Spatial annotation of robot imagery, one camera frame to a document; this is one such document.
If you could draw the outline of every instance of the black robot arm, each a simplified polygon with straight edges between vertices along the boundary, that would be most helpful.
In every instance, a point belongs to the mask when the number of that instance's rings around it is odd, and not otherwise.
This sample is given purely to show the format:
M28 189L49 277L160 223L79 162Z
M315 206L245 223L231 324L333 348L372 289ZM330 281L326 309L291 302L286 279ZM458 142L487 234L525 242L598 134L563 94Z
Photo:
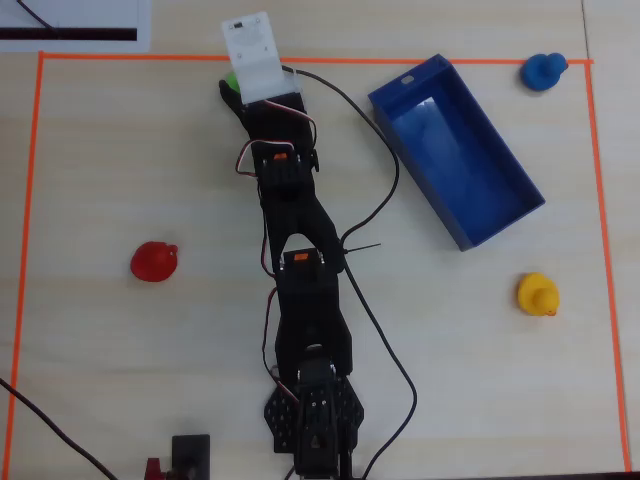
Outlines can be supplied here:
M250 139L265 141L251 149L280 303L278 381L294 396L278 386L265 406L274 451L292 453L296 473L305 478L350 480L364 411L347 380L353 369L351 334L338 290L344 251L315 194L315 138L307 119L268 102L243 105L225 81L219 86ZM270 102L305 111L298 93ZM284 252L293 234L304 235L315 248Z

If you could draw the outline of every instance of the red rubber duck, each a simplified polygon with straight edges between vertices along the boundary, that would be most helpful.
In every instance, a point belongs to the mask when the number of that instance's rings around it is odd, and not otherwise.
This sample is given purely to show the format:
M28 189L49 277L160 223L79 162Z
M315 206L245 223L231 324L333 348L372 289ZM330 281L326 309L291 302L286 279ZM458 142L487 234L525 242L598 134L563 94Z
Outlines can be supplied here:
M131 259L131 273L145 282L162 282L177 266L178 247L164 242L143 243Z

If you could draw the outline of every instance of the green object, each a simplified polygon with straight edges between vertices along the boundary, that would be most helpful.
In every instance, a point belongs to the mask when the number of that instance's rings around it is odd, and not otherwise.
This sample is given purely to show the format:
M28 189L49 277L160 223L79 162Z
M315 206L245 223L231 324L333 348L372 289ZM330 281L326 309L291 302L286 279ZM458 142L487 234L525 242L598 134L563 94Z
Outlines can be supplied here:
M227 75L227 78L225 78L225 80L227 81L227 83L229 84L232 90L235 90L236 92L240 93L240 85L238 85L238 79L234 72L229 73Z

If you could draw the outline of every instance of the wire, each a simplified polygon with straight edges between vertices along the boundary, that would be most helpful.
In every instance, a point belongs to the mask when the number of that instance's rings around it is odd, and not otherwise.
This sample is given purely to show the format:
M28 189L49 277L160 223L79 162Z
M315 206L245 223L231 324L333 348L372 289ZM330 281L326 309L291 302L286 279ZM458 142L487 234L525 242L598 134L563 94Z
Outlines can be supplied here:
M351 253L351 252L359 252L360 250L366 250L368 248L373 248L373 247L379 247L380 245L382 245L382 243L372 243L371 245L365 245L364 247L358 247L358 248L350 248L350 249L344 249L344 253Z
M294 465L293 467L291 467L291 469L284 476L284 480L289 480L291 478L291 475L293 475L293 472L295 472L295 470L296 470L296 467Z
M264 368L267 370L267 373L271 377L271 379L275 382L275 384L280 387L280 389L288 395L296 404L299 403L298 397L296 397L291 390L289 390L284 383L280 381L272 372L269 366L267 365L267 354L265 352L265 348L267 346L267 330L269 329L269 312L271 312L271 302L273 301L273 297L277 292L277 288L273 287L271 292L269 292L269 296L267 297L267 312L264 319L264 333L262 335L262 363L264 364Z
M22 0L16 0L16 2L18 2L18 5L20 5L29 15L31 15L32 18L34 18L44 28L52 32L56 31L56 29L53 26L51 26L51 24L45 22L42 18L40 18L38 14L36 14L36 12L31 10Z
M291 67L283 66L282 69L287 71L287 72L293 72L293 69ZM389 193L387 193L387 195L383 198L382 202L380 202L380 204L375 208L375 210L371 214L369 214L368 217L366 217L361 222L356 223L353 227L349 228L342 235L342 237L340 238L340 245L342 246L342 248L344 250L344 242L349 237L349 235L351 235L356 230L364 227L371 220L373 220L375 218L375 216L378 215L378 213L380 213L380 210L382 210L384 208L384 206L387 203L389 203L389 200L391 200L391 197L393 197L393 194L395 193L395 191L396 191L396 189L398 187L398 180L400 178L400 161L398 160L398 155L396 155L396 152L394 152L393 147L391 146L389 141L384 136L384 133L382 133L382 131L378 128L378 126L375 123L373 123L373 121L349 97L349 95L347 95L345 92L340 90L340 88L336 87L335 85L333 85L328 80L325 80L324 78L322 78L322 77L320 77L318 75L315 75L315 74L310 73L310 72L306 72L304 70L296 70L295 72L300 74L300 75L304 75L305 77L313 78L314 80L316 80L316 81L322 83L323 85L329 87L331 90L333 90L338 95L340 95L342 98L344 98L345 101L349 105L351 105L353 107L353 109L358 113L358 115L360 115L362 117L362 119L367 123L367 125L369 125L371 127L371 129L376 133L376 135L378 135L378 137L380 137L380 140L382 140L382 142L385 144L385 146L389 149L389 152L391 152L391 156L393 157L393 163L394 163L394 166L395 166L395 175L394 175L393 183L391 185L391 189L389 190ZM349 264L347 263L346 259L345 259L345 264L344 265L345 265L345 271L347 273L347 276L349 277L349 281L351 282L351 285L353 286L353 289L355 290L356 295L360 299L360 303L362 303L362 306L364 307L365 311L367 312L367 315L369 315L369 318L371 319L371 323L373 323L373 326L377 330L378 335L380 336L380 339L382 340L382 343L384 344L385 348L387 349L387 352L389 353L389 356L391 357L393 362L396 364L396 366L400 370L400 373L402 373L402 376L404 377L404 379L407 381L407 384L409 385L409 388L411 389L411 394L412 394L412 402L411 402L411 408L409 409L409 413L407 414L405 420L402 422L400 427L395 431L395 433L393 435L391 435L389 440L387 440L384 443L384 445L382 445L382 447L380 447L380 449L375 453L375 455L373 456L373 458L369 462L369 465L367 465L367 468L364 471L364 475L362 475L362 480L365 480L367 478L367 476L369 475L369 472L373 468L374 464L376 463L376 460L378 460L380 455L382 455L384 453L384 451L394 442L394 440L396 438L398 438L398 436L402 433L402 431L405 429L405 427L408 425L409 421L413 417L413 414L414 414L414 412L416 410L416 406L418 405L418 392L416 390L415 385L413 384L413 381L411 380L411 377L409 376L409 374L405 370L404 366L402 365L402 363L400 362L400 360L396 356L395 352L393 351L393 348L391 348L391 345L389 344L389 341L387 340L387 337L385 336L385 334L384 334L384 332L382 330L382 327L380 327L380 324L378 323L378 320L376 319L375 315L371 311L371 307L369 307L369 304L367 303L367 300L364 298L364 295L362 294L362 290L360 290L360 286L358 285L358 282L356 282L356 279L354 278L353 273L351 272L351 268L349 267Z
M267 254L267 217L265 216L264 211L262 212L262 225L262 252L260 254L260 263L262 264L262 269L267 275L269 275L271 278L276 278L276 275L270 272L267 268L265 259L265 256Z
M313 118L311 118L311 116L307 115L304 112L301 112L300 110L296 110L295 108L291 108L291 107L287 107L286 105L282 105L280 103L276 103L276 102L272 102L271 100L264 100L264 103L266 103L267 105L270 105L272 107L275 107L279 110L284 110L287 111L289 113L292 113L298 117L302 117L306 120L308 120L309 122L311 122L311 125L313 125L313 145L311 148L316 148L316 140L318 140L318 126L316 125L315 120L313 120Z
M9 393L11 393L11 395L13 395L18 400L20 400L33 413L35 413L38 417L40 417L40 419L44 423L46 423L51 430L53 430L53 433L58 435L58 437L60 437L64 443L69 445L76 452L78 452L84 458L89 460L89 462L98 470L100 470L100 472L102 472L102 474L105 477L107 477L109 480L118 480L118 478L113 473L111 473L107 467L102 465L102 463L100 463L93 455L87 452L84 448L82 448L76 442L71 440L62 430L60 430L60 427L58 427L55 423L53 423L53 420L51 420L47 415L45 415L45 413L42 410L40 410L33 403L31 403L31 400L29 400L27 397L25 397L20 392L18 392L15 388L13 388L11 385L5 382L2 378L0 378L0 385L2 385L6 390L8 390Z
M244 144L244 146L242 147L242 150L240 150L240 155L238 155L238 160L236 161L236 173L239 175L247 175L249 177L256 177L257 175L254 172L244 172L240 170L240 164L242 163L242 159L244 158L244 156L247 153L247 150L249 149L249 147L251 145L253 145L254 143L267 143L269 145L287 145L289 147L291 147L292 150L295 150L295 147L293 146L293 143L291 142L285 142L285 141L281 141L281 140L249 140L247 143Z
M391 435L389 440L387 440L384 443L384 445L382 445L382 447L380 447L380 449L376 452L376 454L373 456L373 458L369 462L369 465L367 465L367 469L364 471L364 475L362 475L362 480L365 480L367 478L367 475L369 475L369 472L373 468L373 465L376 463L376 460L378 460L378 457L380 457L380 455L382 455L384 451L387 448L389 448L389 445L391 445L394 442L394 440L398 438L398 436L402 433L404 428L409 424L409 421L411 421L411 417L413 417L413 414L416 411L416 407L418 405L418 391L416 390L416 387L413 384L411 377L409 376L407 371L404 369L404 366L402 365L402 363L396 356L395 352L393 351L393 348L391 348L391 345L389 345L389 341L387 340L386 335L382 331L382 327L380 327L378 320L376 319L375 315L371 311L371 307L369 307L367 300L364 298L364 295L362 294L362 290L360 290L360 286L358 285L358 282L356 282L356 279L353 277L353 273L351 273L351 268L349 268L349 264L347 263L346 259L344 261L344 270L345 272L347 272L347 277L349 277L349 281L351 282L351 285L353 285L353 289L355 290L356 295L360 299L360 303L362 303L362 306L366 310L367 315L369 315L369 318L371 319L371 323L373 323L373 326L378 331L378 335L380 335L380 339L382 340L382 343L384 343L384 346L387 349L387 352L389 352L389 356L398 367L398 370L400 370L400 373L402 373L402 376L404 377L404 379L407 381L407 384L409 385L409 388L411 389L411 394L413 396L413 400L411 402L411 408L409 409L409 413L407 414L406 418L404 419L400 427L398 427L398 429L395 431L395 433Z
M284 71L286 71L286 72L293 73L293 69L291 67L287 67L287 66L283 65L282 69ZM375 123L373 123L373 120L371 120L367 116L367 114L362 111L362 109L358 106L358 104L356 102L354 102L353 100L351 100L349 95L344 93L342 90L340 90L340 88L336 87L333 83L329 82L328 80L325 80L324 78L322 78L322 77L320 77L320 76L318 76L318 75L316 75L314 73L310 73L310 72L307 72L307 71L304 71L304 70L296 70L295 72L300 74L300 75L304 75L305 77L313 78L314 80L316 80L316 81L322 83L323 85L329 87L331 90L333 90L338 95L340 95L342 98L344 98L345 101L349 105L351 105L353 107L353 109L358 113L358 115L360 115L362 117L362 119L365 122L367 122L367 125L369 125L371 127L371 129L376 133L376 135L378 135L378 137L380 137L380 140L382 140L382 142L385 144L385 146L389 149L389 152L391 152L391 156L393 157L393 163L395 165L395 174L394 174L394 178L393 178L393 184L391 185L391 189L389 190L389 193L387 194L386 197L384 197L382 202L380 202L380 204L376 207L376 209L368 217L366 217L361 222L356 223L353 227L351 227L346 232L344 232L342 237L340 237L340 245L344 248L344 242L347 239L347 237L349 235L351 235L353 232L355 232L356 230L358 230L359 228L364 227L371 220L373 220L375 218L375 216L378 215L378 213L380 213L380 210L382 210L384 208L384 206L387 203L389 203L389 200L391 200L391 197L393 197L393 194L396 192L396 188L398 188L398 180L400 179L400 160L398 159L398 155L396 155L396 152L394 152L393 147L391 146L391 144L389 143L387 138L384 136L384 133L382 133L382 131L378 128L378 126Z

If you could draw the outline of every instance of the blue rubber duck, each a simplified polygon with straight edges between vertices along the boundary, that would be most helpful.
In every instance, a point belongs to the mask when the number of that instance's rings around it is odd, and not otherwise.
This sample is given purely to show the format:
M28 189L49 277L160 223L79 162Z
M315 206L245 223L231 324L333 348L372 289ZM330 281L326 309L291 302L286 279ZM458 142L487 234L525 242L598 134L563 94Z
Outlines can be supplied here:
M531 90L543 92L558 83L568 66L567 59L559 53L539 53L525 62L520 69L520 78Z

